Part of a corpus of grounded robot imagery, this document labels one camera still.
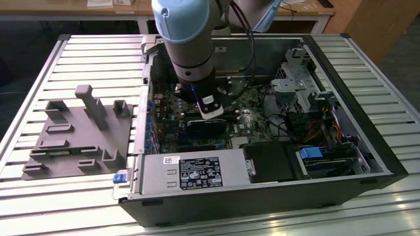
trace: white sticker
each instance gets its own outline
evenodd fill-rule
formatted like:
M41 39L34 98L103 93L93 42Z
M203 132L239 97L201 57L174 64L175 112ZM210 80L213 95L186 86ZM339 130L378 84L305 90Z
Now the white sticker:
M134 14L134 11L117 11L117 14Z
M203 103L205 103L206 105L210 104L210 103L213 103L214 101L215 101L215 98L214 98L213 95L203 98Z
M178 164L178 163L179 163L179 156L165 157L165 164Z

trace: black cable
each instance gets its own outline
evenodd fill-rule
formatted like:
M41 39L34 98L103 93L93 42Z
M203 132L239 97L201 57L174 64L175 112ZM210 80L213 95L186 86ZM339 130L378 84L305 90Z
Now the black cable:
M286 132L287 135L290 136L290 138L291 138L297 143L302 144L302 141L299 140L299 138L298 138L287 129L285 129L283 127L281 127L281 125L277 125L275 122L273 122L273 121L269 119L269 116L266 115L265 100L266 100L266 95L267 95L269 89L270 89L270 85L266 87L265 92L263 92L263 99L262 99L263 117L265 117L265 119L269 121L269 123L273 124L273 125L278 128L278 130L282 130L283 132Z
M285 0L282 0L282 2L285 2L287 5L290 5L290 9L287 9L287 8L285 8L285 7L282 7L283 9L286 9L286 10L290 10L291 12L293 12L293 21L294 21L294 18L295 18L295 12L298 12L298 11L295 11L294 9L293 9L293 5L291 4L289 4Z
M239 70L239 72L245 72L246 70L249 70L253 62L255 62L255 40L254 40L254 32L253 32L253 28L251 28L251 25L250 25L250 22L249 22L249 19L246 17L246 14L243 12L243 10L241 9L239 5L237 4L237 2L231 2L231 6L233 6L233 9L234 9L234 12L235 12L235 15L242 23L242 26L246 30L246 34L247 34L247 37L249 37L249 40L250 40L250 46L251 46L251 59L249 61L249 64L247 66Z
M253 32L253 28L250 25L250 22L247 20L246 14L242 11L241 7L238 6L237 2L231 2L231 7L235 11L237 17L242 23L242 26L246 30L246 34L247 34L247 38L250 41L250 47L251 47L251 51L253 51L253 55L251 55L251 60L250 63L247 64L247 66L239 70L239 72L245 72L251 64L253 64L253 76L251 79L249 80L249 83L245 85L243 90L234 96L234 100L237 100L243 94L245 92L251 88L253 82L254 82L254 78L255 78L255 69L257 69L257 59L255 59L255 40L254 40L254 32Z

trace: slotted metal surface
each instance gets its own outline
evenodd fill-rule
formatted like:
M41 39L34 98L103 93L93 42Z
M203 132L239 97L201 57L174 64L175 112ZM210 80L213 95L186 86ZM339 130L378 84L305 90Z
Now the slotted metal surface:
M143 64L142 37L74 36L63 45L39 96L0 162L0 235L415 235L420 228L420 126L418 114L382 75L339 36L317 36L341 76L370 114L411 175L342 206L282 212L165 228L143 228L113 198L113 175L22 181L22 169L47 116L47 101L83 106L73 89L90 82L103 104L126 99L138 105Z

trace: warning label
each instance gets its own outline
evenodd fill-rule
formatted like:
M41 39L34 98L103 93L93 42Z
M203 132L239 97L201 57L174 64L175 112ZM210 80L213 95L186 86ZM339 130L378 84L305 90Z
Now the warning label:
M179 172L183 190L223 186L219 157L179 160Z

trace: table leg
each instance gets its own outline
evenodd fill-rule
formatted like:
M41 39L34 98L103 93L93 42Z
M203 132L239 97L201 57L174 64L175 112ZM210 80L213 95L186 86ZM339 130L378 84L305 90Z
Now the table leg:
M331 16L321 16L311 33L323 33Z
M147 27L149 17L147 16L138 16L137 20L138 20L138 24L139 24L141 34L149 34L150 33L150 29Z

